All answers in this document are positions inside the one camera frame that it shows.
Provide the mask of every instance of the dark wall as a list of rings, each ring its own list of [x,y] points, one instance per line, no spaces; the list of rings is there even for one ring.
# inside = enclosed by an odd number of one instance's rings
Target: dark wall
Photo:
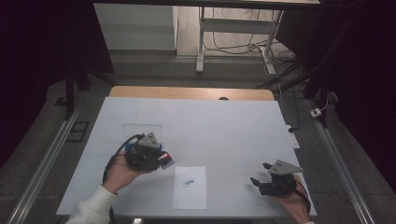
[[[368,1],[335,53],[336,112],[396,191],[396,7]]]
[[[71,62],[102,72],[112,72],[112,65],[91,1],[1,1],[0,27],[3,165]]]

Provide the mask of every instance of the metal frame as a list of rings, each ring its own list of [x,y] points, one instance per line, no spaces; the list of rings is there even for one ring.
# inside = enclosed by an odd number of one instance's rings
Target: metal frame
[[[314,109],[313,107],[311,107],[307,100],[305,100],[305,102],[309,111]],[[347,165],[344,162],[343,157],[341,156],[337,146],[332,140],[332,135],[330,134],[329,130],[323,128],[322,124],[318,119],[315,119],[314,122],[315,126],[317,127],[318,133],[327,151],[329,152],[329,156],[332,159],[332,164],[334,165],[335,170],[337,171],[341,181],[344,184],[346,192],[352,201],[352,204],[356,210],[356,214],[361,220],[361,223],[375,224],[373,215],[371,214],[366,201],[364,201],[361,195],[361,191],[353,181],[353,178],[350,175],[349,170],[347,169]]]
[[[196,73],[201,74],[204,72],[204,32],[218,32],[268,35],[265,48],[260,48],[260,51],[262,53],[268,75],[276,75],[275,68],[271,63],[269,51],[275,38],[282,13],[283,11],[278,11],[273,21],[244,21],[213,18],[206,19],[205,7],[201,7]]]
[[[273,9],[273,10],[298,10],[298,11],[323,11],[333,8],[352,8],[361,0],[352,3],[338,4],[329,2],[323,4],[302,4],[302,3],[282,3],[265,2],[254,0],[95,0],[94,3],[103,4],[126,4],[126,5],[153,5],[153,6],[181,6],[181,7],[231,7],[231,8],[253,8],[253,9]]]
[[[27,185],[20,200],[15,206],[14,211],[9,217],[7,224],[23,223],[24,220],[27,218],[38,193],[40,192],[48,174],[50,173],[52,165],[53,163],[55,163],[55,160],[58,157],[62,146],[64,145],[64,141],[66,140],[66,137],[69,134],[69,131],[78,116],[81,106],[85,101],[86,95],[87,93],[83,92],[77,98],[78,103],[76,105],[76,109],[70,115],[69,119],[64,121],[60,130],[57,132],[55,138],[49,146],[49,149],[44,155],[43,160],[40,162],[37,169],[35,170],[35,173],[30,179],[29,184]]]

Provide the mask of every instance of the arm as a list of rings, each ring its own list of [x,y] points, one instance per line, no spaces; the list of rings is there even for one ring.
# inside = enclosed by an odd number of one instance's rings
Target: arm
[[[301,183],[301,179],[299,176],[295,175],[294,178],[296,179],[296,181]],[[303,187],[299,184],[297,184],[297,190],[299,190],[301,193],[305,193]],[[273,196],[272,198],[280,203],[280,205],[295,221],[295,223],[314,224],[314,222],[311,220],[311,217],[309,217],[308,215],[304,200],[297,194],[291,193],[282,197]]]
[[[108,211],[117,200],[117,191],[131,184],[143,172],[131,170],[121,154],[114,160],[107,180],[103,186],[98,186],[93,195],[80,202],[70,215],[67,224],[75,223],[108,223]]]

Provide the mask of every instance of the wooden board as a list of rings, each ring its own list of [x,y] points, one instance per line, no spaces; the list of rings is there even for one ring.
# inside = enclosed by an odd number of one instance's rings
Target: wooden board
[[[180,88],[180,87],[135,87],[116,86],[111,97],[162,98],[162,99],[201,99],[218,100],[227,97],[236,101],[274,101],[268,90]]]

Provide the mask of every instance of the white table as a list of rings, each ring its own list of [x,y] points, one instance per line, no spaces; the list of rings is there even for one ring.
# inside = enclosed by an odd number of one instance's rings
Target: white table
[[[116,215],[127,217],[284,217],[250,182],[268,182],[263,162],[299,165],[277,102],[107,97],[57,215],[70,215],[98,184],[125,141],[125,124],[161,125],[157,135],[176,165],[139,176],[119,191]],[[172,209],[176,166],[205,166],[207,208]]]

